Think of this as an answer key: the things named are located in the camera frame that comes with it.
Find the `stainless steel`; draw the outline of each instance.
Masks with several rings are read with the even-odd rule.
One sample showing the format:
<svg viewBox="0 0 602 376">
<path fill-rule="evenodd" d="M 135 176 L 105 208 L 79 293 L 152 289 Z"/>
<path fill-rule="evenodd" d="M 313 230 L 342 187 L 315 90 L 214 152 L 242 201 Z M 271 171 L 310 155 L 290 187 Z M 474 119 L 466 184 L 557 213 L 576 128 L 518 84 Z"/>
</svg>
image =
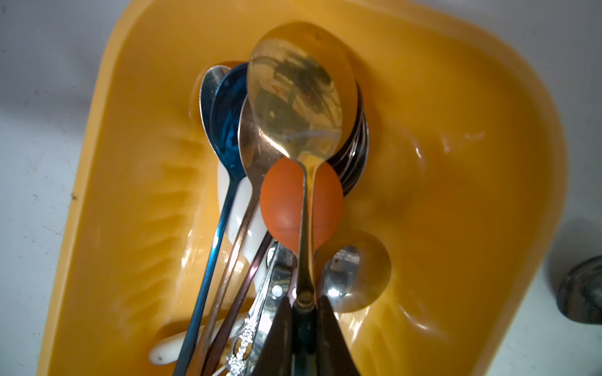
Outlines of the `stainless steel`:
<svg viewBox="0 0 602 376">
<path fill-rule="evenodd" d="M 321 291 L 335 312 L 343 306 L 346 298 L 352 296 L 350 291 L 358 274 L 359 261 L 359 250 L 350 245 L 337 252 L 324 266 Z"/>
<path fill-rule="evenodd" d="M 353 153 L 351 152 L 353 143 L 359 142 L 359 139 L 362 137 L 362 135 L 367 133 L 367 124 L 366 124 L 365 115 L 364 115 L 364 102 L 361 99 L 360 92 L 358 92 L 358 99 L 359 99 L 358 100 L 358 112 L 357 112 L 358 118 L 356 119 L 356 123 L 353 128 L 353 132 L 350 136 L 350 140 L 348 140 L 348 142 L 346 142 L 346 144 L 343 146 L 343 148 L 336 155 L 334 155 L 331 159 L 328 160 L 328 163 L 330 163 L 333 166 L 334 165 L 342 166 L 342 165 L 351 164 L 351 163 L 349 163 L 349 161 L 351 160 L 351 158 L 353 156 Z M 244 114 L 244 116 L 250 116 L 248 108 L 243 109 L 242 113 Z M 339 168 L 337 170 L 337 168 L 334 167 L 335 171 L 339 175 L 339 178 L 341 179 L 341 183 L 342 183 L 342 181 L 345 181 L 344 184 L 342 183 L 343 193 L 345 195 L 347 195 L 349 192 L 351 192 L 353 187 L 357 184 L 359 177 L 365 166 L 365 161 L 366 161 L 365 155 L 364 155 L 364 158 L 362 159 L 362 161 L 363 161 L 363 163 L 354 163 L 354 167 L 347 168 L 345 170 L 343 168 Z M 266 257 L 267 265 L 270 265 L 270 261 L 276 250 L 276 245 L 277 245 L 277 243 L 267 250 L 267 257 Z M 283 289 L 281 297 L 284 297 L 284 295 L 287 295 L 288 284 L 290 283 L 290 279 L 291 279 L 291 277 L 289 276 L 289 273 L 292 273 L 292 272 L 288 272 L 286 270 L 278 271 L 278 269 L 277 269 L 277 273 L 285 274 L 286 276 L 288 276 L 288 277 L 283 277 L 284 280 L 287 280 L 287 278 L 288 278 L 288 281 L 286 282 L 285 285 L 281 286 L 281 288 Z M 252 279 L 253 276 L 254 276 L 254 274 L 253 275 L 248 274 L 245 277 L 245 279 L 248 279 L 248 278 Z M 241 297 L 239 297 L 239 295 L 237 294 L 237 297 L 234 299 L 235 303 L 233 303 L 231 309 L 240 311 L 240 306 L 243 301 L 244 300 Z M 256 340 L 256 343 L 257 343 L 257 341 L 259 341 L 259 345 L 257 345 L 257 344 L 253 345 L 254 350 L 252 350 L 250 358 L 249 358 L 249 359 L 251 359 L 250 364 L 255 364 L 256 358 L 259 356 L 259 351 L 262 348 L 262 342 L 265 340 L 265 337 L 267 337 L 267 330 L 269 329 L 269 327 L 272 324 L 272 319 L 273 319 L 273 316 L 276 314 L 276 308 L 278 307 L 279 303 L 280 303 L 280 299 L 278 299 L 275 302 L 275 304 L 269 304 L 269 306 L 273 305 L 273 310 L 270 310 L 269 308 L 264 310 L 264 311 L 266 311 L 266 314 L 264 315 L 265 319 L 262 319 L 262 320 L 264 320 L 264 324 L 262 327 L 266 328 L 266 331 L 258 332 L 258 337 L 257 337 L 258 340 Z M 208 359 L 213 358 L 214 355 L 218 355 L 218 354 L 221 357 L 221 354 L 225 347 L 225 346 L 219 346 L 219 347 L 214 348 L 214 346 L 215 346 L 215 344 L 211 345 L 211 348 L 209 349 L 209 354 L 207 355 Z M 205 368 L 203 369 L 203 375 L 208 374 L 209 372 L 212 371 L 210 368 L 213 368 L 213 363 L 215 363 L 215 362 L 210 362 L 209 360 L 206 362 Z"/>
<path fill-rule="evenodd" d="M 278 253 L 282 252 L 283 250 L 277 250 L 276 258 L 278 258 Z M 238 332 L 238 338 L 240 340 L 238 349 L 236 349 L 236 346 L 232 346 L 232 352 L 226 356 L 226 364 L 228 365 L 229 369 L 228 376 L 240 376 L 247 367 L 247 360 L 244 356 L 247 352 L 247 347 L 255 340 L 255 333 L 257 331 L 257 326 L 259 325 L 259 319 L 261 318 L 261 311 L 263 310 L 265 299 L 269 293 L 270 278 L 274 272 L 276 258 L 273 258 L 272 262 L 270 263 L 270 267 L 268 268 L 264 280 L 261 283 L 259 292 L 257 293 L 257 296 L 251 305 L 249 314 L 244 319 L 244 325 Z"/>
<path fill-rule="evenodd" d="M 202 375 L 208 375 L 212 372 L 213 369 L 217 368 L 217 365 L 222 360 L 223 351 L 226 348 L 226 343 L 230 336 L 228 334 L 231 332 L 231 328 L 235 323 L 235 318 L 240 313 L 240 310 L 245 302 L 247 293 L 249 292 L 249 288 L 253 283 L 253 279 L 255 278 L 255 274 L 259 269 L 260 264 L 264 261 L 266 253 L 276 249 L 277 243 L 273 242 L 273 238 L 269 232 L 265 233 L 264 239 L 259 245 L 259 249 L 257 249 L 257 253 L 251 261 L 249 265 L 249 269 L 247 270 L 247 274 L 244 276 L 244 280 L 240 285 L 240 289 L 236 293 L 236 297 L 232 301 L 232 305 L 228 310 L 228 314 L 224 319 L 224 323 L 222 327 L 218 331 L 215 339 L 209 346 L 209 350 L 207 352 L 207 357 L 205 359 L 205 365 L 203 366 Z"/>
<path fill-rule="evenodd" d="M 205 130 L 207 138 L 209 138 L 209 117 L 211 116 L 211 107 L 213 106 L 213 100 L 216 97 L 217 87 L 229 71 L 230 68 L 226 66 L 212 66 L 205 72 L 203 79 L 200 82 L 200 119 L 203 123 L 203 129 Z"/>
<path fill-rule="evenodd" d="M 250 375 L 255 369 L 255 364 L 259 359 L 261 350 L 267 338 L 267 334 L 270 331 L 274 316 L 282 299 L 286 299 L 291 278 L 293 276 L 293 270 L 297 265 L 297 258 L 294 253 L 283 245 L 278 244 L 278 255 L 276 257 L 276 265 L 274 271 L 270 277 L 270 284 L 268 287 L 269 293 L 265 300 L 263 310 L 259 319 L 259 326 L 255 334 L 253 341 L 253 347 L 247 358 L 247 369 L 245 375 Z M 275 287 L 280 294 L 274 294 Z"/>
<path fill-rule="evenodd" d="M 252 187 L 251 198 L 246 212 L 243 215 L 243 219 L 236 235 L 234 245 L 228 256 L 228 264 L 222 274 L 216 297 L 211 306 L 209 317 L 203 333 L 200 337 L 199 344 L 197 345 L 190 366 L 188 367 L 187 375 L 199 375 L 202 372 L 205 358 L 211 341 L 211 333 L 217 321 L 217 315 L 222 308 L 224 296 L 232 273 L 234 272 L 234 266 L 236 266 L 238 254 L 240 248 L 243 245 L 244 239 L 247 235 L 249 224 L 255 215 L 255 211 L 259 205 L 259 194 L 261 191 L 261 184 L 263 183 L 265 174 L 270 167 L 282 156 L 282 154 L 272 146 L 268 139 L 261 132 L 255 121 L 253 114 L 250 109 L 249 101 L 245 100 L 243 108 L 240 114 L 240 125 L 238 127 L 238 147 L 240 150 L 240 158 L 243 163 L 244 171 L 249 178 Z"/>
<path fill-rule="evenodd" d="M 364 113 L 364 98 L 362 91 L 358 86 L 358 113 L 354 132 L 355 145 L 350 147 L 346 154 L 348 163 L 340 171 L 335 168 L 335 171 L 341 179 L 343 186 L 343 194 L 348 195 L 351 190 L 357 185 L 359 178 L 362 176 L 366 163 L 368 161 L 368 151 L 370 146 L 370 133 L 368 131 L 368 123 Z"/>
<path fill-rule="evenodd" d="M 316 37 L 314 44 L 324 43 Z M 303 167 L 305 186 L 299 244 L 297 305 L 315 306 L 312 200 L 315 173 L 332 157 L 343 134 L 340 95 L 329 73 L 303 46 L 278 38 L 260 41 L 251 54 L 247 87 L 253 112 L 266 139 Z M 335 60 L 337 48 L 323 46 Z"/>
<path fill-rule="evenodd" d="M 602 324 L 602 256 L 574 267 L 558 291 L 557 304 L 569 319 Z"/>
</svg>

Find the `tablespoon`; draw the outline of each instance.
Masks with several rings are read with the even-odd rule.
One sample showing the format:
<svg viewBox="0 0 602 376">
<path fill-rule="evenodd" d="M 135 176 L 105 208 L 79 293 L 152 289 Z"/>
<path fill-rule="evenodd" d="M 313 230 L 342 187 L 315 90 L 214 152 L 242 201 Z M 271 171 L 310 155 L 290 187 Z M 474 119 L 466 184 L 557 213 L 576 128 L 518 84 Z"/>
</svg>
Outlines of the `tablespoon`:
<svg viewBox="0 0 602 376">
<path fill-rule="evenodd" d="M 567 318 L 584 324 L 602 324 L 602 256 L 586 260 L 569 271 L 556 303 Z"/>
<path fill-rule="evenodd" d="M 315 374 L 318 315 L 312 270 L 315 173 L 320 164 L 337 152 L 343 133 L 351 133 L 351 129 L 343 129 L 349 123 L 343 117 L 355 113 L 343 113 L 344 91 L 340 90 L 350 82 L 354 84 L 355 79 L 347 57 L 332 43 L 333 38 L 327 32 L 303 24 L 297 34 L 292 32 L 295 37 L 291 38 L 290 33 L 290 26 L 282 26 L 257 44 L 249 62 L 247 90 L 264 138 L 303 168 L 305 184 L 291 360 L 294 374 Z M 334 71 L 337 76 L 330 76 Z"/>
<path fill-rule="evenodd" d="M 248 101 L 245 100 L 244 103 L 242 103 L 242 106 L 240 106 L 241 114 L 251 114 L 251 112 L 248 110 L 242 110 L 244 106 L 249 106 L 247 103 Z M 244 239 L 247 235 L 249 224 L 253 219 L 255 211 L 259 205 L 261 184 L 263 183 L 266 172 L 278 159 L 282 157 L 281 152 L 268 143 L 266 139 L 262 138 L 261 135 L 258 135 L 255 132 L 248 132 L 249 129 L 255 130 L 254 127 L 249 126 L 249 124 L 253 122 L 253 119 L 243 119 L 243 121 L 241 121 L 239 117 L 238 121 L 241 125 L 241 127 L 237 127 L 240 133 L 238 134 L 237 143 L 240 147 L 240 156 L 238 157 L 238 160 L 242 161 L 244 171 L 246 172 L 252 186 L 252 194 L 249 200 L 247 211 L 244 213 L 243 220 L 240 224 L 238 235 L 234 245 L 232 246 L 232 250 L 228 258 L 228 264 L 226 265 L 226 269 L 222 275 L 222 280 L 211 307 L 209 318 L 205 324 L 205 328 L 203 329 L 203 334 L 200 337 L 199 344 L 194 352 L 190 366 L 188 367 L 187 374 L 195 376 L 200 374 L 203 364 L 205 363 L 205 357 L 207 355 L 207 350 L 211 340 L 211 332 L 213 331 L 213 327 L 217 321 L 217 315 L 222 307 L 222 302 L 224 296 L 226 295 L 230 278 L 234 272 L 234 266 L 236 265 L 240 248 L 243 245 Z"/>
<path fill-rule="evenodd" d="M 363 103 L 361 101 L 358 101 L 358 113 L 363 114 L 362 109 L 363 109 Z M 239 126 L 239 136 L 243 137 L 245 134 L 248 134 L 250 137 L 251 136 L 254 136 L 254 137 L 261 136 L 262 133 L 258 127 L 258 123 L 255 122 L 253 119 L 253 114 L 250 110 L 250 106 L 245 105 L 243 107 L 240 119 L 241 119 L 241 125 Z M 346 159 L 350 158 L 349 150 L 341 149 L 341 151 L 342 152 L 339 156 L 339 158 L 340 158 L 339 160 L 344 161 L 346 163 Z M 341 178 L 344 179 L 348 175 L 351 175 L 352 173 L 353 172 L 351 170 L 348 170 L 347 174 L 345 174 L 344 176 L 341 176 Z M 357 183 L 357 180 L 354 180 L 354 181 L 350 180 L 349 183 L 355 184 L 355 183 Z M 353 188 L 352 186 L 343 186 L 344 191 L 350 191 L 352 188 Z M 257 257 L 258 256 L 263 257 L 263 253 L 265 252 L 266 249 L 267 249 L 267 244 L 265 244 L 259 248 L 258 254 L 257 254 L 255 260 L 253 260 L 252 265 L 259 262 Z M 245 278 L 243 280 L 243 285 L 241 286 L 240 290 L 238 291 L 236 297 L 234 298 L 234 302 L 232 303 L 230 310 L 228 311 L 228 314 L 226 316 L 224 324 L 222 325 L 221 329 L 218 331 L 215 341 L 211 344 L 211 346 L 209 348 L 205 366 L 203 367 L 202 375 L 211 375 L 213 370 L 215 370 L 217 365 L 219 364 L 219 361 L 222 358 L 222 352 L 226 345 L 226 341 L 228 340 L 228 333 L 230 332 L 230 325 L 232 325 L 234 323 L 234 318 L 238 315 L 238 313 L 240 311 L 240 308 L 242 306 L 244 298 L 249 290 L 250 281 L 253 278 L 257 279 L 255 276 L 255 273 L 258 273 L 257 270 L 258 270 L 258 268 L 254 268 L 253 266 L 251 268 L 249 268 L 247 275 L 245 276 Z"/>
<path fill-rule="evenodd" d="M 192 359 L 199 334 L 200 322 L 203 318 L 205 302 L 209 294 L 211 278 L 215 271 L 217 256 L 222 245 L 226 222 L 230 216 L 238 184 L 246 175 L 243 164 L 240 161 L 237 141 L 238 119 L 240 117 L 242 101 L 246 95 L 246 69 L 247 64 L 245 63 L 233 68 L 226 74 L 217 87 L 216 97 L 212 104 L 207 137 L 217 157 L 228 170 L 230 185 L 228 186 L 222 214 L 217 224 L 216 234 L 213 237 L 213 244 L 209 252 L 209 259 L 207 260 L 207 267 L 203 275 L 199 296 L 194 305 L 190 325 L 184 338 L 184 344 L 182 345 L 176 367 L 173 371 L 174 376 L 183 376 Z M 211 328 L 208 328 L 206 325 L 203 332 L 207 330 L 208 333 L 213 332 L 214 325 L 215 322 L 213 322 Z"/>
<path fill-rule="evenodd" d="M 203 80 L 200 82 L 199 90 L 199 109 L 200 120 L 203 123 L 205 135 L 209 138 L 209 118 L 211 117 L 211 107 L 216 98 L 216 92 L 224 77 L 230 72 L 230 68 L 226 66 L 212 66 L 203 75 Z"/>
<path fill-rule="evenodd" d="M 232 351 L 230 354 L 226 356 L 226 364 L 228 365 L 230 376 L 240 376 L 245 373 L 247 364 L 249 363 L 249 359 L 252 356 L 253 350 L 255 349 L 255 341 L 257 331 L 259 329 L 260 320 L 262 320 L 262 313 L 265 310 L 266 305 L 269 305 L 271 302 L 267 301 L 268 296 L 271 297 L 270 300 L 277 299 L 278 297 L 274 296 L 272 292 L 274 291 L 275 283 L 279 283 L 278 286 L 281 288 L 281 296 L 285 293 L 285 288 L 288 288 L 288 284 L 283 286 L 281 281 L 282 273 L 279 273 L 281 269 L 286 269 L 290 271 L 291 268 L 294 267 L 294 263 L 296 262 L 296 257 L 294 253 L 283 247 L 277 246 L 272 253 L 272 257 L 269 260 L 269 268 L 267 274 L 262 281 L 261 288 L 259 289 L 255 301 L 253 302 L 253 306 L 249 310 L 249 316 L 245 319 L 245 325 L 240 328 L 239 338 L 240 344 L 238 348 L 236 346 L 232 346 Z M 249 345 L 252 345 L 251 354 L 246 356 L 247 349 Z"/>
<path fill-rule="evenodd" d="M 317 301 L 317 338 L 315 345 L 316 366 L 320 376 L 360 376 L 359 371 L 353 362 L 353 358 L 349 353 L 349 349 L 347 348 L 347 344 L 345 343 L 345 339 L 343 338 L 343 334 L 341 333 L 341 329 L 339 328 L 329 300 L 329 295 L 333 295 L 333 291 L 347 292 L 352 288 L 358 272 L 359 251 L 354 249 L 354 247 L 345 247 L 335 256 L 337 257 L 335 261 L 329 261 L 325 265 L 322 273 L 320 273 L 320 278 L 318 279 L 318 286 L 322 286 L 322 288 L 321 297 Z M 332 278 L 333 274 L 340 276 L 342 272 L 340 269 L 343 265 L 340 264 L 341 261 L 336 260 L 348 261 L 348 263 L 345 264 L 345 267 L 347 267 L 348 270 L 345 270 L 346 273 L 344 274 L 346 275 L 346 278 L 344 280 Z M 274 343 L 278 342 L 282 342 L 281 348 L 288 348 L 289 346 L 293 346 L 294 348 L 294 342 L 289 344 L 289 341 L 287 340 L 287 329 L 285 323 L 283 325 L 284 320 L 278 320 L 278 315 L 285 318 L 288 318 L 291 315 L 291 313 L 288 312 L 287 307 L 287 304 L 284 307 L 281 306 L 279 312 L 276 314 L 277 317 L 273 322 L 275 327 L 274 333 L 270 330 L 268 338 L 265 341 L 264 352 L 262 352 L 259 357 L 255 368 L 260 371 L 254 374 L 260 376 L 284 375 L 281 371 L 286 369 L 286 363 L 280 364 L 279 362 L 271 362 L 269 360 L 271 354 L 266 350 L 269 349 L 270 346 L 273 347 Z M 294 308 L 292 311 L 292 319 L 294 319 Z M 316 374 L 315 372 L 307 372 L 307 367 L 302 369 L 302 371 L 306 371 L 304 374 Z"/>
</svg>

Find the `orange ball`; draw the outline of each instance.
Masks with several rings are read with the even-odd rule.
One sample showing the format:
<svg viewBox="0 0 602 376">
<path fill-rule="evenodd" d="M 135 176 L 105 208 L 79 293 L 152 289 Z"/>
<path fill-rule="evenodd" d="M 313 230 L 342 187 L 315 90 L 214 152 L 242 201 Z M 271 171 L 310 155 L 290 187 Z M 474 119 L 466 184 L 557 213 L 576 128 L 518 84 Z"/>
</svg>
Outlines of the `orange ball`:
<svg viewBox="0 0 602 376">
<path fill-rule="evenodd" d="M 303 210 L 303 169 L 281 158 L 265 175 L 261 186 L 261 215 L 271 235 L 295 254 Z M 335 170 L 324 162 L 318 168 L 314 188 L 314 250 L 336 232 L 343 215 L 343 188 Z"/>
</svg>

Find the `yellow plastic container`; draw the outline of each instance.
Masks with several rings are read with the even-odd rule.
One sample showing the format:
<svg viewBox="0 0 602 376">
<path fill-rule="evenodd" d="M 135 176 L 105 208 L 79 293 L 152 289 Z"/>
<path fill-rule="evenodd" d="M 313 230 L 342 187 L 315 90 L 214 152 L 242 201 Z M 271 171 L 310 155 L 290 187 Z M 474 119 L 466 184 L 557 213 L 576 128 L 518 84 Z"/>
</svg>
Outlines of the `yellow plastic container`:
<svg viewBox="0 0 602 376">
<path fill-rule="evenodd" d="M 134 0 L 102 59 L 38 375 L 171 373 L 147 354 L 185 330 L 218 216 L 200 78 L 294 20 L 349 47 L 370 124 L 339 234 L 375 236 L 393 269 L 373 304 L 341 318 L 357 366 L 486 371 L 565 194 L 562 129 L 531 68 L 405 1 Z"/>
</svg>

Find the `white countertop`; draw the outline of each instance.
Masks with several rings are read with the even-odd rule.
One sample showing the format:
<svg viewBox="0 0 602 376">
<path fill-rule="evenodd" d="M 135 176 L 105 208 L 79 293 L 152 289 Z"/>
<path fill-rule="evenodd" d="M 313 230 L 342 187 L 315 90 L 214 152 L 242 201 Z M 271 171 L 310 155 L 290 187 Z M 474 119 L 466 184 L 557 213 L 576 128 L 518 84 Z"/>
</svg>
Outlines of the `white countertop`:
<svg viewBox="0 0 602 376">
<path fill-rule="evenodd" d="M 489 374 L 601 376 L 602 326 L 562 316 L 550 274 L 602 254 L 602 2 L 421 1 L 515 48 L 565 126 L 562 227 Z M 96 73 L 127 3 L 0 0 L 0 376 L 36 372 Z"/>
</svg>

